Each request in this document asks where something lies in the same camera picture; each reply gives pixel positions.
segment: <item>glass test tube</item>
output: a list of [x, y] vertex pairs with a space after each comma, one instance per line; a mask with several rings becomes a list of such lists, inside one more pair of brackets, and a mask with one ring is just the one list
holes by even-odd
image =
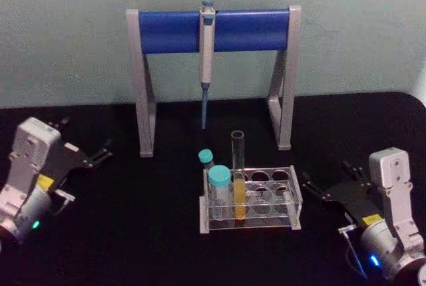
[[232, 168], [234, 169], [234, 201], [235, 216], [237, 219], [246, 217], [246, 177], [244, 174], [244, 133], [233, 131], [232, 141]]

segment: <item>black tablecloth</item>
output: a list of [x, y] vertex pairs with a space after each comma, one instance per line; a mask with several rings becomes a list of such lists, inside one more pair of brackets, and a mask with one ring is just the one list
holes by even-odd
[[341, 161], [368, 170], [372, 152], [408, 151], [414, 219], [426, 232], [426, 113], [402, 93], [296, 98], [292, 150], [279, 152], [264, 99], [211, 101], [208, 128], [200, 103], [158, 105], [153, 158], [138, 156], [134, 105], [0, 110], [0, 174], [7, 178], [16, 126], [29, 116], [71, 117], [63, 138], [94, 153], [107, 138], [113, 158], [64, 189], [77, 197], [59, 217], [46, 217], [16, 252], [0, 257], [2, 285], [386, 285], [376, 271], [365, 282], [344, 260], [346, 225], [305, 193], [301, 231], [238, 229], [199, 234], [202, 166], [210, 148], [231, 166], [230, 133], [246, 135], [246, 167], [293, 164], [322, 188], [344, 178]]

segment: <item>pipette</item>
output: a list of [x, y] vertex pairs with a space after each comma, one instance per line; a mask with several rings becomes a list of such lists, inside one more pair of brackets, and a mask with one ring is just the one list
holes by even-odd
[[213, 1], [204, 0], [200, 9], [200, 82], [202, 89], [202, 121], [206, 128], [208, 88], [212, 81], [212, 56], [214, 52], [214, 26], [216, 12]]

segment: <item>blue screw cap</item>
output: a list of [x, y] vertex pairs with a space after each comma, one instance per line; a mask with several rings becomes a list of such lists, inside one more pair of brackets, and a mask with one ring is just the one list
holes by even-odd
[[213, 1], [212, 0], [203, 0], [202, 5], [205, 7], [213, 7]]
[[205, 148], [199, 151], [198, 158], [203, 164], [210, 163], [213, 160], [213, 153], [208, 148]]
[[228, 186], [231, 182], [231, 171], [224, 165], [215, 165], [208, 171], [208, 182], [216, 188]]

